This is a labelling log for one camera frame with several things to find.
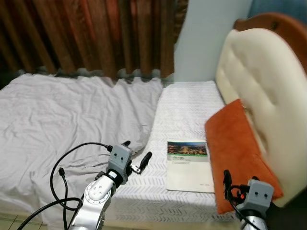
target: headboard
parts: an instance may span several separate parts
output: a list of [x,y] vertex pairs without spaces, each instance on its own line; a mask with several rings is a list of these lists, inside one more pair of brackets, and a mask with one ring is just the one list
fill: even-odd
[[240,98],[262,155],[279,179],[284,206],[307,185],[307,34],[300,22],[266,13],[228,34],[216,83]]

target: book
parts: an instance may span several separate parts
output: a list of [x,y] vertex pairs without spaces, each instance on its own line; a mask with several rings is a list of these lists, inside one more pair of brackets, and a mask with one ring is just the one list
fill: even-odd
[[214,193],[213,176],[204,140],[167,142],[167,190]]

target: cream tufted headboard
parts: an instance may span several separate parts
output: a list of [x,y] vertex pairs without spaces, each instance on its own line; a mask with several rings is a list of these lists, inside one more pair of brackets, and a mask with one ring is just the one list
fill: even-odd
[[284,206],[307,185],[307,79],[301,63],[270,30],[232,30],[216,83],[227,104],[242,100],[262,155],[284,192],[274,203]]

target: wall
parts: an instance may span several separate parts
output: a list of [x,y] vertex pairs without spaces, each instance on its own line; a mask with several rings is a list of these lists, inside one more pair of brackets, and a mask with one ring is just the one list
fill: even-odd
[[238,18],[246,18],[252,0],[190,0],[175,46],[174,81],[215,78],[219,55]]
[[253,0],[249,17],[265,12],[285,13],[307,23],[307,0]]

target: wrinkled gray sheet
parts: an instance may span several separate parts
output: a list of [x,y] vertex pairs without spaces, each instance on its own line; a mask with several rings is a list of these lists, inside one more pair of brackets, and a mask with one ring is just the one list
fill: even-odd
[[[134,151],[142,149],[162,89],[159,79],[119,80],[114,85],[100,77],[24,74],[13,80],[0,91],[0,212],[32,213],[54,201],[51,169],[63,153],[81,143],[115,145],[130,140]],[[103,147],[84,146],[61,163],[69,197],[80,197],[105,169],[108,156],[103,154],[108,154]],[[64,197],[57,173],[54,185]],[[43,212],[50,229],[63,228],[61,210],[58,206]]]

